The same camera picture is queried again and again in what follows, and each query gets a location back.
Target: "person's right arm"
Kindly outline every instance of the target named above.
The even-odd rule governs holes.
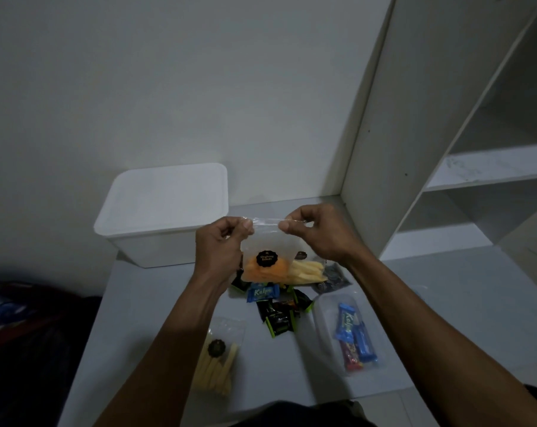
[[[287,219],[281,230],[356,278],[439,424],[537,427],[537,401],[523,384],[376,259],[332,205],[305,205]]]

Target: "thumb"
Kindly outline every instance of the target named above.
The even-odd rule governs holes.
[[[240,245],[240,242],[246,240],[252,234],[252,221],[249,219],[241,219],[231,232],[230,240]]]
[[[300,238],[305,238],[310,231],[303,222],[297,222],[295,220],[283,220],[278,223],[278,228],[287,234],[296,235]]]

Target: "person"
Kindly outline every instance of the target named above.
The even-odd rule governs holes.
[[[314,222],[307,227],[304,222]],[[537,401],[523,384],[427,306],[352,232],[330,204],[305,205],[279,228],[322,258],[347,268],[365,292],[397,354],[435,419],[448,426],[535,426]],[[239,267],[252,222],[224,217],[197,230],[193,276],[144,358],[95,423],[176,426],[219,297]],[[317,409],[288,405],[242,425],[329,425]],[[371,425],[361,420],[336,425]]]

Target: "red snack package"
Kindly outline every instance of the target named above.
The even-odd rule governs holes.
[[[340,340],[340,347],[343,354],[343,364],[345,365],[345,370],[348,372],[354,372],[363,369],[364,365],[359,361],[359,357],[357,356],[356,345],[342,342]]]

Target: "blue wrapper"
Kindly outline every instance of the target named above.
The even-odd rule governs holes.
[[[265,285],[264,283],[251,283],[247,292],[247,303],[263,301],[264,299],[278,298],[280,296],[279,285]]]
[[[340,303],[338,307],[340,315],[336,327],[336,339],[353,344],[355,342],[353,328],[356,324],[356,309],[343,303]]]
[[[353,327],[353,336],[356,340],[357,355],[362,363],[377,361],[377,355],[373,351],[371,341],[367,337],[367,330],[363,322]]]

